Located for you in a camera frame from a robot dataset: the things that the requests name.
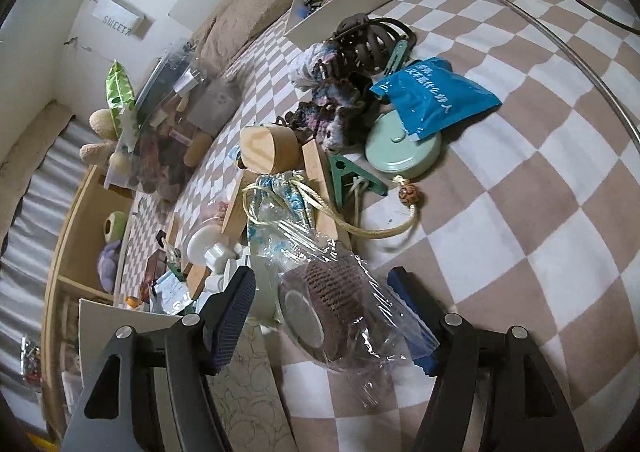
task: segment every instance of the blue plastic bag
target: blue plastic bag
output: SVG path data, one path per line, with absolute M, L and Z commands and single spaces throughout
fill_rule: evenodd
M 438 57 L 416 62 L 384 77 L 371 91 L 381 98 L 388 96 L 409 138 L 416 142 L 501 105 L 497 96 L 455 74 L 449 61 Z

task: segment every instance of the checkered blanket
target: checkered blanket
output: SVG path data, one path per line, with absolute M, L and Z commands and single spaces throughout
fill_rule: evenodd
M 638 37 L 573 0 L 512 1 L 573 47 L 640 118 Z M 585 1 L 634 23 L 626 0 Z M 415 272 L 477 326 L 527 327 L 586 449 L 598 450 L 640 394 L 640 156 L 583 74 L 493 0 L 393 0 L 375 15 L 411 25 L 414 57 L 446 58 L 504 105 L 444 133 L 440 161 L 419 182 L 428 198 L 419 226 L 408 235 L 358 241 L 360 255 L 379 276 L 397 265 Z M 281 18 L 230 70 L 248 74 L 242 105 L 176 205 L 187 225 L 201 204 L 232 185 L 236 171 L 225 156 L 241 127 L 272 122 L 302 97 L 287 79 L 287 63 L 299 50 L 283 30 Z M 159 225 L 152 211 L 148 203 L 134 221 L 124 294 L 137 290 L 153 249 Z M 383 228 L 405 215 L 390 193 L 367 196 L 362 219 Z M 410 447 L 433 386 L 420 369 L 398 368 L 388 396 L 365 410 L 344 378 L 309 361 L 286 337 L 272 334 L 268 342 L 301 451 Z

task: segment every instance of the cord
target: cord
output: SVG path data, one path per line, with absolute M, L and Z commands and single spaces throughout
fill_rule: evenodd
M 574 1 L 577 2 L 578 4 L 583 5 L 587 10 L 591 10 L 593 13 L 595 13 L 597 16 L 603 18 L 607 22 L 615 24 L 619 28 L 625 29 L 628 32 L 635 33 L 636 35 L 640 35 L 640 29 L 632 28 L 631 26 L 627 26 L 626 24 L 622 24 L 622 22 L 619 22 L 619 21 L 615 20 L 614 18 L 612 18 L 612 17 L 610 17 L 608 15 L 605 15 L 600 10 L 596 10 L 593 6 L 588 5 L 583 0 L 574 0 Z
M 401 185 L 405 185 L 408 183 L 408 180 L 404 180 L 401 177 L 397 176 L 393 179 L 394 182 L 399 183 Z M 309 185 L 300 181 L 297 177 L 293 177 L 289 184 L 295 188 L 303 199 L 321 212 L 325 213 L 331 219 L 333 219 L 338 225 L 344 228 L 347 232 L 352 233 L 355 236 L 364 237 L 366 239 L 386 239 L 393 236 L 398 236 L 406 232 L 409 228 L 411 228 L 415 220 L 418 217 L 418 207 L 416 204 L 411 204 L 409 206 L 409 218 L 402 223 L 401 225 L 394 226 L 393 228 L 386 228 L 385 230 L 366 230 L 364 228 L 358 228 L 357 226 L 350 225 L 345 220 L 343 220 L 339 214 L 334 212 L 334 210 L 313 190 Z M 255 225 L 272 225 L 271 222 L 259 221 L 257 219 L 257 215 L 254 211 L 253 204 L 250 206 L 247 205 L 247 199 L 249 198 L 249 193 L 260 190 L 270 196 L 271 199 L 274 200 L 278 206 L 284 208 L 285 210 L 289 210 L 289 207 L 284 203 L 284 201 L 278 197 L 273 191 L 269 190 L 267 187 L 263 187 L 260 185 L 252 184 L 242 190 L 242 208 L 244 209 L 244 213 L 247 218 L 254 223 Z
M 636 124 L 631 119 L 631 116 L 626 110 L 626 107 L 622 105 L 618 97 L 613 94 L 611 89 L 604 83 L 604 80 L 593 70 L 591 66 L 589 66 L 583 58 L 578 55 L 573 48 L 571 48 L 566 42 L 563 42 L 558 35 L 556 35 L 553 31 L 551 31 L 547 26 L 542 24 L 538 19 L 534 16 L 529 15 L 529 13 L 525 12 L 521 7 L 513 4 L 510 0 L 497 0 L 513 12 L 517 13 L 524 20 L 530 23 L 534 28 L 536 28 L 540 33 L 544 34 L 551 42 L 557 45 L 562 52 L 567 56 L 567 58 L 574 63 L 574 65 L 582 71 L 584 76 L 586 76 L 594 87 L 600 92 L 602 97 L 608 103 L 611 110 L 615 112 L 617 118 L 620 120 L 620 123 L 625 127 L 626 132 L 631 138 L 636 150 L 640 154 L 640 130 L 636 127 Z
M 353 195 L 353 226 L 360 226 L 360 200 L 367 187 L 369 187 L 369 180 L 362 176 L 356 176 L 345 196 L 345 199 L 349 199 Z

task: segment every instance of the wooden bead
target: wooden bead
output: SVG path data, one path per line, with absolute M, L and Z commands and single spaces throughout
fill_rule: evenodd
M 398 197 L 400 198 L 400 202 L 404 206 L 410 207 L 411 205 L 415 205 L 420 202 L 420 191 L 415 185 L 409 183 L 406 185 L 402 185 L 399 188 Z

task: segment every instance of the wooden cabinet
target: wooden cabinet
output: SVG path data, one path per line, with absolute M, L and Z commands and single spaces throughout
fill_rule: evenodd
M 97 274 L 98 256 L 105 245 L 102 230 L 111 212 L 128 212 L 131 204 L 130 191 L 106 190 L 102 172 L 92 166 L 78 187 L 58 237 L 49 269 L 40 335 L 44 416 L 58 440 L 66 430 L 60 378 L 60 346 L 68 338 L 65 304 L 77 303 L 80 298 L 113 303 L 113 296 L 102 290 Z

